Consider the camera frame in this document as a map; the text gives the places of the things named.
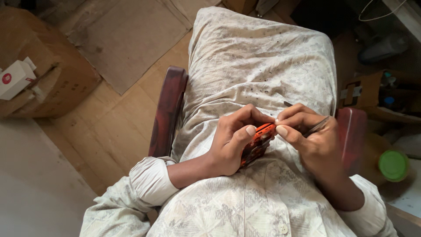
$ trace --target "blue cap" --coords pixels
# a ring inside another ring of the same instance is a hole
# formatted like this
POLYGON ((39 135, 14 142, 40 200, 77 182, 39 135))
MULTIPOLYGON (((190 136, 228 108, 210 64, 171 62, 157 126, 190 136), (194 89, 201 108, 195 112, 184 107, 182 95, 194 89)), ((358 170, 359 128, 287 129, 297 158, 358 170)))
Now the blue cap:
POLYGON ((391 96, 388 96, 388 97, 384 98, 384 102, 386 104, 389 104, 390 105, 390 104, 392 104, 394 102, 394 98, 391 97, 391 96))

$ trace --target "fingernail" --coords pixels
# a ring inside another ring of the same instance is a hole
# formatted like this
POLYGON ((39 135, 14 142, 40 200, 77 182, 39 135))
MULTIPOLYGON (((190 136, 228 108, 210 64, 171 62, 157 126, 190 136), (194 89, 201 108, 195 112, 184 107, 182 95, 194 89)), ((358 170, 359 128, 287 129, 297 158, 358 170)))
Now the fingernail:
POLYGON ((245 131, 250 135, 253 136, 256 134, 256 127, 253 125, 248 126, 245 131))
POLYGON ((286 135, 288 134, 288 130, 285 129, 284 127, 282 127, 282 125, 278 125, 276 126, 276 132, 279 134, 279 136, 281 137, 286 137, 286 135))

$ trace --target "shirt button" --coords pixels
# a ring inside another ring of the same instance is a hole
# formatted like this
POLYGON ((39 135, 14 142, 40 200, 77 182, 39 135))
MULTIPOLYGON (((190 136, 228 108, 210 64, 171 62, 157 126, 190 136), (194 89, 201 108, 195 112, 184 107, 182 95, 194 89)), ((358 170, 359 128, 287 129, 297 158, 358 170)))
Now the shirt button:
POLYGON ((281 233, 282 234, 288 233, 288 226, 287 225, 285 225, 285 224, 282 225, 282 227, 281 227, 281 233))

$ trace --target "phone case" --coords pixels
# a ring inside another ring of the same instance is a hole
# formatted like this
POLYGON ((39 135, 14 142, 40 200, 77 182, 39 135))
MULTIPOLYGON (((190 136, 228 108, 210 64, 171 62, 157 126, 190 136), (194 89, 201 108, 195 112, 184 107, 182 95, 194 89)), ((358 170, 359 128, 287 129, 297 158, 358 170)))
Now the phone case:
POLYGON ((242 151, 240 169, 264 155, 266 148, 269 147, 269 142, 275 132, 275 128, 275 124, 267 123, 256 129, 253 139, 242 151))

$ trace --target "person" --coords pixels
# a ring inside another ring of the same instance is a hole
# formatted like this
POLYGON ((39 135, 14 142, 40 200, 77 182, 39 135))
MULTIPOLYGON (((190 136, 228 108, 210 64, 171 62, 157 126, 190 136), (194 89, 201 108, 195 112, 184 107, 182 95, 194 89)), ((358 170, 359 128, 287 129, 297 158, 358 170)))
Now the person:
POLYGON ((376 186, 343 169, 336 96, 326 35, 200 9, 171 157, 144 158, 95 198, 80 236, 396 236, 376 186), (238 169, 268 122, 278 134, 265 155, 238 169))

